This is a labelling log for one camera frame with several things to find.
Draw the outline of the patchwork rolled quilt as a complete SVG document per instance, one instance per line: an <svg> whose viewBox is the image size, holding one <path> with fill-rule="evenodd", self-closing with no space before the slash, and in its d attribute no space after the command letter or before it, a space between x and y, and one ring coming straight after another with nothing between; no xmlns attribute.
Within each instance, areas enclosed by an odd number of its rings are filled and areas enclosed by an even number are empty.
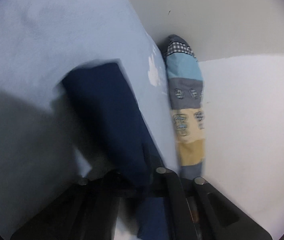
<svg viewBox="0 0 284 240"><path fill-rule="evenodd" d="M181 176L193 180L202 175L205 159L203 77L193 50L178 35L168 36L164 61Z"/></svg>

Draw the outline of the navy blue garment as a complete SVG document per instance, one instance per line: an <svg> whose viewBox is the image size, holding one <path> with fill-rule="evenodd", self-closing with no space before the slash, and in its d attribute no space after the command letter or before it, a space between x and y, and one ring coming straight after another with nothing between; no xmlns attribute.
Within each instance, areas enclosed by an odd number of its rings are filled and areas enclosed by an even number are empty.
<svg viewBox="0 0 284 240"><path fill-rule="evenodd" d="M163 161L120 66L82 65L61 84L79 125L79 148L104 157L109 166L101 178L78 188L85 239L110 239L119 198L137 222L139 239L168 239L164 200L154 189Z"/></svg>

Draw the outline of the light blue cloud bedsheet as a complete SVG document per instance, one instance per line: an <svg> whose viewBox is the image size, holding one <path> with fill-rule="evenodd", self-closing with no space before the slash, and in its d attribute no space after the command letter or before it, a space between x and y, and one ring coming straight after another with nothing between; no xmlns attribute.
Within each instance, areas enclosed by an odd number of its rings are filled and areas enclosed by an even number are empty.
<svg viewBox="0 0 284 240"><path fill-rule="evenodd" d="M9 239L93 161L73 145L59 85L118 61L164 163L178 170L165 64L128 0L0 0L0 236Z"/></svg>

